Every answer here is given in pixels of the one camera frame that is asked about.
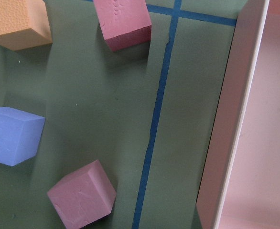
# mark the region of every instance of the pink foam block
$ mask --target pink foam block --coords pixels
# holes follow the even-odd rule
[[[145,0],[94,0],[104,39],[112,51],[151,40]]]
[[[79,229],[111,213],[116,197],[98,160],[62,178],[48,196],[67,229]]]

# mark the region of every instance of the blue tape line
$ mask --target blue tape line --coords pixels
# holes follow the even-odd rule
[[[167,7],[162,7],[162,6],[155,6],[155,5],[146,5],[148,7],[149,12],[152,13],[160,13],[160,14],[166,14],[166,15],[172,15],[173,14],[173,9],[167,8]]]
[[[180,11],[179,17],[212,22],[212,23],[222,24],[222,25],[229,25],[229,26],[236,26],[237,23],[237,20],[235,19],[223,18],[223,17],[213,16],[213,15],[203,14],[203,13],[195,13],[195,12],[190,12],[185,10]]]
[[[182,0],[175,0],[174,8],[172,11],[172,19],[171,19],[170,29],[169,29],[169,42],[165,47],[165,52],[163,57],[162,70],[159,79],[159,88],[157,91],[155,108],[154,108],[153,118],[151,123],[150,139],[149,139],[148,148],[145,153],[132,229],[138,229],[140,224],[144,196],[145,196],[146,186],[149,178],[151,159],[153,156],[153,150],[154,150],[154,145],[155,145],[155,140],[157,135],[157,128],[158,128],[158,123],[159,123],[159,118],[160,118],[160,113],[162,108],[164,90],[165,90],[168,72],[170,68],[171,54],[174,45],[174,39],[176,35],[181,4],[182,4]]]
[[[152,12],[152,13],[159,13],[159,14],[165,14],[165,15],[175,14],[173,12],[175,9],[175,6],[174,6],[174,9],[171,9],[171,8],[167,8],[167,7],[147,4],[147,7],[148,7],[148,11]],[[195,13],[195,12],[190,12],[190,11],[185,11],[185,10],[179,10],[178,12],[180,12],[178,14],[178,17],[181,17],[181,18],[188,18],[188,19],[212,22],[212,23],[216,23],[216,24],[236,26],[236,22],[237,22],[237,20],[235,20],[235,19],[223,18],[223,17],[213,16],[213,15],[204,14],[204,13]]]

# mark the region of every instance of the blue foam block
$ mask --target blue foam block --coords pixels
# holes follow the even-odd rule
[[[36,155],[45,118],[0,107],[0,163],[14,166]]]

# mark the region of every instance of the orange foam block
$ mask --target orange foam block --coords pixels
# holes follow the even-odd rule
[[[52,43],[43,0],[0,0],[0,45],[21,50]]]
[[[94,0],[104,40],[112,51],[151,40],[145,0]]]
[[[96,160],[62,178],[48,196],[67,229],[79,229],[111,213],[116,191]]]

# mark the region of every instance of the foam block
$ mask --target foam block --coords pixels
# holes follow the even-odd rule
[[[36,155],[45,118],[0,107],[0,163],[14,166]]]
[[[43,0],[0,0],[0,45],[21,50],[52,43]]]
[[[63,177],[48,196],[67,229],[79,229],[111,213],[116,197],[96,160]]]
[[[104,39],[112,51],[151,40],[145,0],[94,0]]]

